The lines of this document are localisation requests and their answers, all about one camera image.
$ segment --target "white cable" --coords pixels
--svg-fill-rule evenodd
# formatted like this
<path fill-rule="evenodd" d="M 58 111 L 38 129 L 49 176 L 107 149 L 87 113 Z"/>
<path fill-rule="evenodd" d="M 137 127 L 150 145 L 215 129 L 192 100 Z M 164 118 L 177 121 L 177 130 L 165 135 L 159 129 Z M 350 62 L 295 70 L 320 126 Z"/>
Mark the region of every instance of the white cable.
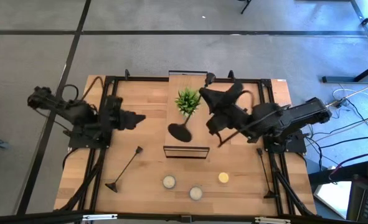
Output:
<path fill-rule="evenodd" d="M 350 89 L 346 89 L 346 88 L 341 88 L 341 89 L 338 89 L 338 90 L 334 90 L 333 91 L 333 98 L 335 99 L 335 100 L 340 100 L 340 99 L 337 99 L 336 98 L 336 96 L 334 95 L 337 91 L 351 91 L 351 92 L 354 92 L 354 93 L 356 93 L 357 91 L 355 91 L 355 90 L 350 90 Z"/>
<path fill-rule="evenodd" d="M 355 91 L 354 93 L 351 93 L 350 95 L 347 95 L 346 97 L 344 97 L 344 99 L 347 99 L 347 98 L 350 98 L 358 93 L 362 93 L 363 91 L 367 90 L 368 89 L 368 86 L 361 89 L 361 90 L 358 90 L 358 91 Z M 332 103 L 326 105 L 326 107 L 329 107 L 329 106 L 332 106 L 333 104 L 337 103 L 337 100 L 336 101 L 333 101 Z"/>
<path fill-rule="evenodd" d="M 345 89 L 340 83 L 338 83 L 339 86 L 342 88 L 342 89 Z M 347 90 L 344 90 L 344 93 L 346 94 L 346 96 L 348 96 L 348 92 Z"/>
<path fill-rule="evenodd" d="M 320 138 L 320 139 L 318 139 L 318 140 L 315 140 L 315 142 L 318 142 L 318 141 L 320 141 L 320 140 L 322 140 L 322 139 L 326 139 L 326 138 L 331 137 L 331 136 L 336 135 L 336 134 L 343 133 L 344 131 L 348 131 L 348 130 L 350 130 L 350 129 L 353 129 L 353 128 L 357 127 L 357 126 L 362 125 L 363 123 L 366 123 L 367 121 L 368 121 L 368 118 L 367 118 L 367 119 L 365 119 L 363 122 L 360 122 L 360 123 L 358 123 L 358 124 L 356 124 L 356 125 L 350 126 L 350 127 L 346 128 L 346 129 L 344 129 L 344 130 L 341 130 L 341 131 L 336 132 L 336 133 L 329 134 L 329 135 L 327 135 L 327 136 L 325 136 L 325 137 L 323 137 L 323 138 Z"/>
<path fill-rule="evenodd" d="M 365 91 L 367 89 L 368 89 L 368 86 L 365 87 L 365 88 L 363 88 L 363 89 L 361 89 L 361 90 L 356 91 L 355 93 L 351 93 L 350 95 L 346 96 L 346 98 L 350 98 L 350 97 L 354 96 L 355 94 L 361 93 L 361 92 L 363 92 L 363 91 Z"/>

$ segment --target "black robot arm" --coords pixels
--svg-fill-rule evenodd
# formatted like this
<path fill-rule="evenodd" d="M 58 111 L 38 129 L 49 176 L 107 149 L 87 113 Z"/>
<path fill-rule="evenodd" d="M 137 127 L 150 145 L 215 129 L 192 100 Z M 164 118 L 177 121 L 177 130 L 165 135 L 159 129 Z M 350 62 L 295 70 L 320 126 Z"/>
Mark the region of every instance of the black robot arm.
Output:
<path fill-rule="evenodd" d="M 102 110 L 84 100 L 65 101 L 54 96 L 48 87 L 35 87 L 27 99 L 27 105 L 34 110 L 51 110 L 73 125 L 64 133 L 70 137 L 69 147 L 100 148 L 110 145 L 113 129 L 134 129 L 145 119 L 145 115 L 121 109 L 123 99 L 109 95 L 105 98 Z"/>
<path fill-rule="evenodd" d="M 254 106 L 252 114 L 248 114 L 236 105 L 236 100 L 245 93 L 240 82 L 235 82 L 226 92 L 201 88 L 199 93 L 213 114 L 206 123 L 209 132 L 217 134 L 224 128 L 235 128 L 248 138 L 248 142 L 257 142 L 260 136 L 266 136 L 284 144 L 295 131 L 307 124 L 325 123 L 332 115 L 318 98 L 292 108 L 262 103 Z"/>

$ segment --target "wooden tabletop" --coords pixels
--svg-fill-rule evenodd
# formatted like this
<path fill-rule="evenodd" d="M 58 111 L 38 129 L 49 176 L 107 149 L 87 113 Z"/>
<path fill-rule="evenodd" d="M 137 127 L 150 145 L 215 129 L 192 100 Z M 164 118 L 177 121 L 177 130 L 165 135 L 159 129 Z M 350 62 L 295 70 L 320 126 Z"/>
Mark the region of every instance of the wooden tabletop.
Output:
<path fill-rule="evenodd" d="M 88 77 L 86 89 L 95 77 Z M 244 136 L 237 135 L 218 148 L 218 137 L 211 136 L 205 126 L 211 115 L 208 114 L 207 105 L 203 100 L 193 117 L 194 120 L 189 121 L 189 129 L 194 137 L 190 144 L 210 147 L 209 155 L 206 159 L 166 158 L 163 151 L 166 143 L 177 146 L 182 144 L 167 132 L 167 126 L 172 121 L 184 121 L 184 118 L 178 115 L 172 99 L 184 86 L 196 89 L 202 86 L 201 82 L 204 82 L 204 77 L 171 75 L 169 82 L 118 83 L 117 95 L 123 98 L 122 109 L 145 114 L 146 119 L 134 130 L 113 131 L 112 142 L 106 151 L 103 165 L 96 212 L 277 215 L 275 200 L 263 198 L 268 189 L 262 163 L 256 152 L 256 148 L 263 147 L 262 139 L 255 144 L 248 144 Z M 286 81 L 271 82 L 276 103 L 290 104 Z M 213 83 L 208 88 L 225 91 L 231 85 Z M 257 85 L 245 83 L 243 86 L 254 94 L 253 104 L 259 104 Z M 100 98 L 101 87 L 94 85 L 86 100 L 99 105 Z M 248 113 L 251 112 L 250 95 L 241 96 L 237 104 L 241 108 L 248 108 Z M 232 132 L 234 130 L 225 129 L 220 133 L 224 139 Z M 137 146 L 141 146 L 144 151 L 137 155 L 126 169 L 117 182 L 119 192 L 114 193 L 105 187 L 105 183 L 114 181 L 133 156 Z M 82 183 L 88 154 L 88 149 L 79 149 L 67 159 L 55 208 L 65 205 Z M 264 153 L 263 156 L 268 181 L 272 186 L 268 155 Z M 304 160 L 296 154 L 286 153 L 286 163 L 292 188 L 307 208 L 316 213 Z M 218 181 L 220 172 L 228 173 L 229 181 L 226 184 Z M 171 190 L 163 187 L 162 180 L 166 175 L 176 178 L 176 186 Z M 194 186 L 200 187 L 204 193 L 199 201 L 189 198 L 189 190 Z M 280 188 L 283 209 L 288 213 L 284 190 Z M 87 193 L 85 208 L 89 207 L 91 193 L 92 185 Z"/>

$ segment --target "floor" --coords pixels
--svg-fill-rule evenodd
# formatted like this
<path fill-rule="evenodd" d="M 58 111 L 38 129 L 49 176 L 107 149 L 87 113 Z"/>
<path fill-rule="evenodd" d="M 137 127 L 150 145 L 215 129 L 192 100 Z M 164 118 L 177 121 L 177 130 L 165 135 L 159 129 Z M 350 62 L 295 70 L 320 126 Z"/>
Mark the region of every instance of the floor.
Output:
<path fill-rule="evenodd" d="M 356 0 L 368 16 L 368 0 Z M 0 0 L 0 30 L 76 30 L 85 0 Z M 368 37 L 348 1 L 253 0 L 244 15 L 235 0 L 94 0 L 83 30 L 288 30 L 350 31 L 349 35 L 82 35 L 67 83 L 80 90 L 87 75 L 166 76 L 168 70 L 207 70 L 226 77 L 287 79 L 294 105 L 318 97 L 334 98 L 337 84 L 321 77 L 351 77 L 368 68 Z M 73 35 L 0 35 L 0 215 L 15 212 L 22 185 L 35 154 L 45 119 L 26 106 L 33 88 L 58 87 Z M 359 90 L 364 85 L 343 85 Z M 336 97 L 344 96 L 343 91 Z M 73 92 L 66 89 L 64 98 Z M 351 98 L 368 117 L 368 96 Z M 342 108 L 338 119 L 313 125 L 329 132 L 360 120 L 352 108 Z M 324 139 L 322 146 L 368 136 L 368 126 Z M 52 210 L 67 150 L 67 136 L 54 126 L 28 212 Z M 341 162 L 367 153 L 368 140 L 326 148 L 323 154 Z M 318 161 L 308 147 L 306 155 Z M 334 165 L 323 159 L 324 166 Z"/>

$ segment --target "green plant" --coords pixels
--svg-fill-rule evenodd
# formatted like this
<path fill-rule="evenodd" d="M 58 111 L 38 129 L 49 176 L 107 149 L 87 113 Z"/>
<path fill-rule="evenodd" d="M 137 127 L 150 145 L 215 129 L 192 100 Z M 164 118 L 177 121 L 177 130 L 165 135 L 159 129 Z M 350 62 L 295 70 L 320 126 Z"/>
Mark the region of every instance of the green plant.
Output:
<path fill-rule="evenodd" d="M 200 98 L 195 90 L 185 88 L 185 90 L 178 91 L 178 96 L 176 98 L 176 104 L 184 116 L 189 116 L 195 112 L 197 106 L 200 105 Z"/>

